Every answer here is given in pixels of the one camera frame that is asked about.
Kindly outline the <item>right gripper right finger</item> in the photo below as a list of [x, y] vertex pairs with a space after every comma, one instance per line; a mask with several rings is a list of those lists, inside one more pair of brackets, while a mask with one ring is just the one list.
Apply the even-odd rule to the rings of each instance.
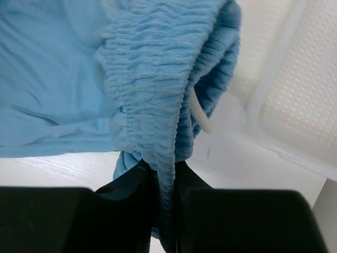
[[175, 165], [177, 252], [327, 252], [314, 215], [293, 190], [214, 189]]

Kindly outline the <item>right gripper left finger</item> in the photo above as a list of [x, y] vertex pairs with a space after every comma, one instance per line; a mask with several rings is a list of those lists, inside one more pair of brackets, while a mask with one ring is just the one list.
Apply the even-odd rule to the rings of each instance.
[[1, 252], [149, 252], [150, 189], [144, 161], [96, 191], [1, 187]]

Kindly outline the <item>light blue shorts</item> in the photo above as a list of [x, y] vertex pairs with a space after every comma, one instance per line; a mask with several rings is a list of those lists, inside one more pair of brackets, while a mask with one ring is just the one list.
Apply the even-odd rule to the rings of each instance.
[[1, 1], [1, 157], [118, 151], [158, 179], [153, 233], [175, 252], [175, 164], [226, 91], [236, 1]]

